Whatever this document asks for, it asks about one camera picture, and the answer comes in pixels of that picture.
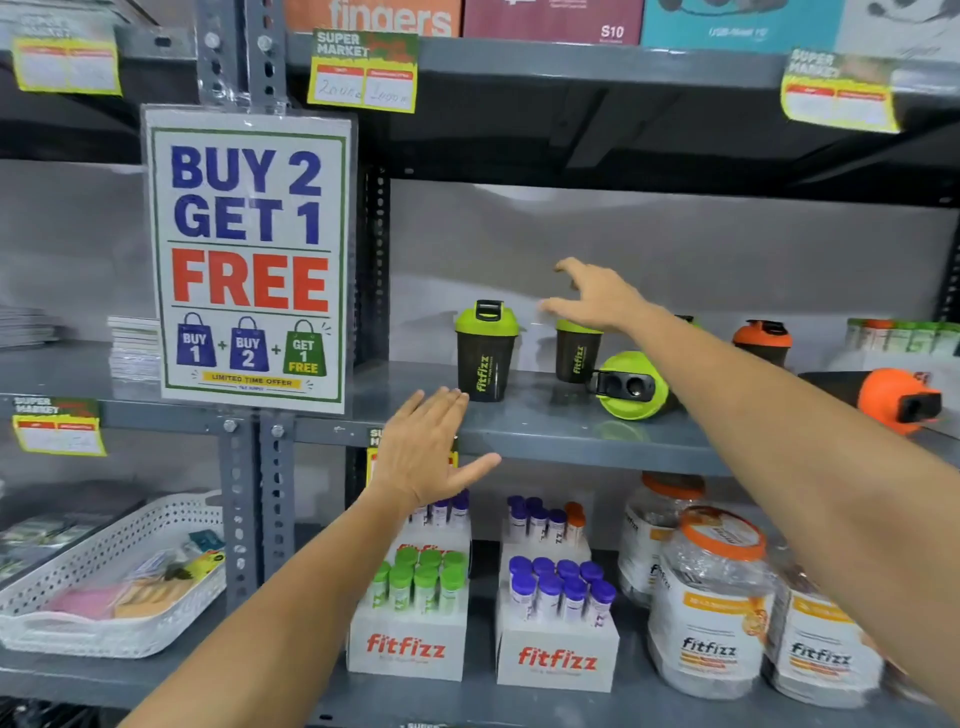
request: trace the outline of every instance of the blue shopping bag icon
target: blue shopping bag icon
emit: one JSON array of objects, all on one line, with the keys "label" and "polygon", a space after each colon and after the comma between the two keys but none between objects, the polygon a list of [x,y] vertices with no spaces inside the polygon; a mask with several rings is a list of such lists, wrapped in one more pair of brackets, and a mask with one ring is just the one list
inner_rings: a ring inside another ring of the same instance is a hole
[{"label": "blue shopping bag icon", "polygon": [[[191,316],[196,316],[199,323],[187,324],[187,319]],[[196,311],[187,313],[183,317],[183,323],[177,324],[177,363],[192,367],[217,366],[213,334]]]},{"label": "blue shopping bag icon", "polygon": [[[244,328],[244,319],[250,319],[250,328]],[[236,328],[230,330],[230,368],[245,372],[268,372],[267,335],[256,327],[252,316],[241,316]]]}]

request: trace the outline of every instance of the hand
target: hand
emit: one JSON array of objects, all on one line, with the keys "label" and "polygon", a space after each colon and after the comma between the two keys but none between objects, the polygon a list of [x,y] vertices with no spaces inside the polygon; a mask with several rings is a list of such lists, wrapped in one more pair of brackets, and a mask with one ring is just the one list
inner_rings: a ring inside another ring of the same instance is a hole
[{"label": "hand", "polygon": [[647,302],[616,271],[582,263],[568,257],[557,263],[557,271],[566,271],[573,287],[580,290],[580,301],[546,299],[540,310],[589,328],[623,330]]},{"label": "hand", "polygon": [[488,453],[463,468],[450,468],[453,436],[468,401],[459,389],[441,387],[427,401],[422,391],[415,392],[383,428],[369,490],[400,495],[405,517],[419,506],[456,496],[499,465],[500,456]]}]

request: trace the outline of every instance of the teal box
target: teal box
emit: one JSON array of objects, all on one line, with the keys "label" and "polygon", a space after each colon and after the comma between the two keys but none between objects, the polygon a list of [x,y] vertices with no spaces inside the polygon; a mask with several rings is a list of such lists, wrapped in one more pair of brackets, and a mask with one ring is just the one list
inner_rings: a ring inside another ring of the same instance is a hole
[{"label": "teal box", "polygon": [[647,0],[640,45],[755,53],[831,51],[843,5],[840,0]]}]

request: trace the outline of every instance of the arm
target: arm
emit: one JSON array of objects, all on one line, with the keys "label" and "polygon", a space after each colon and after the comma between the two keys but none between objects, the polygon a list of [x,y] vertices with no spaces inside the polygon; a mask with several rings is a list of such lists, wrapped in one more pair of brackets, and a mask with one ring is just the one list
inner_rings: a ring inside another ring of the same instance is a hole
[{"label": "arm", "polygon": [[960,717],[960,473],[785,370],[646,302],[614,271],[558,265],[582,299],[541,307],[634,339],[823,590]]},{"label": "arm", "polygon": [[443,388],[422,400],[417,392],[384,427],[375,476],[356,502],[214,630],[123,728],[302,728],[403,522],[500,462],[484,455],[451,472],[468,397]]}]

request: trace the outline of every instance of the orange cap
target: orange cap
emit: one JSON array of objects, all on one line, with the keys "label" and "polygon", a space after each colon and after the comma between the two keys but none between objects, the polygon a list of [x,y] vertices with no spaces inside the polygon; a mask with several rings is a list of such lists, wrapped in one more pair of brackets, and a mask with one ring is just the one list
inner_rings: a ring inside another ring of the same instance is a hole
[{"label": "orange cap", "polygon": [[785,347],[789,349],[793,346],[793,337],[779,321],[747,319],[747,326],[736,330],[733,335],[733,342],[753,347]]},{"label": "orange cap", "polygon": [[725,559],[759,561],[767,551],[767,538],[759,528],[730,511],[709,505],[694,505],[683,511],[680,529],[692,543]]},{"label": "orange cap", "polygon": [[699,500],[707,489],[707,484],[699,475],[644,471],[640,480],[654,493],[676,500]]},{"label": "orange cap", "polygon": [[912,395],[939,395],[903,369],[877,369],[860,387],[856,407],[894,432],[909,435],[921,428],[920,422],[900,422],[900,401]]}]

